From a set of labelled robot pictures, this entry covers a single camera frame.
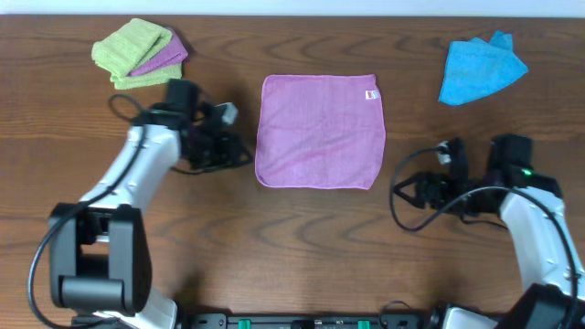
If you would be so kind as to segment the purple microfiber cloth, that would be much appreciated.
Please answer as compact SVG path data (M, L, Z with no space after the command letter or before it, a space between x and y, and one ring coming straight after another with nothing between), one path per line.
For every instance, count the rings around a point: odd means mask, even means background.
M368 190L385 141L373 74L270 75L263 82L255 175L264 186Z

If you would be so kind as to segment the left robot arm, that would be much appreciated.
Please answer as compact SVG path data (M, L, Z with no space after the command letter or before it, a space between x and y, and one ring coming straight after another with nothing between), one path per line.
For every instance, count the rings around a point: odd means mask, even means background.
M34 257L49 253L50 297L77 312L73 328L177 328L175 301L153 286L143 214L165 176L185 160L186 175L238 168L252 161L231 126L239 111L215 104L189 80L172 79L165 98L136 109L122 150L101 180L76 203L58 203Z

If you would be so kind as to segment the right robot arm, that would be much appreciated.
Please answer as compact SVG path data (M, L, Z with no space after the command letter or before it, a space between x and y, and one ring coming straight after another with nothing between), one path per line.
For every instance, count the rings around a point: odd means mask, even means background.
M454 138L430 148L445 173L417 172L399 181L391 178L388 202L400 197L411 206L430 207L433 214L414 233L449 214L465 225L480 215L498 216L496 226L509 233L520 270L523 294L504 314L488 315L446 303L435 308L429 328L581 328L584 325L584 266L565 219L558 181L538 173L531 164L530 138L501 134L490 142L483 177L469 176L465 144Z

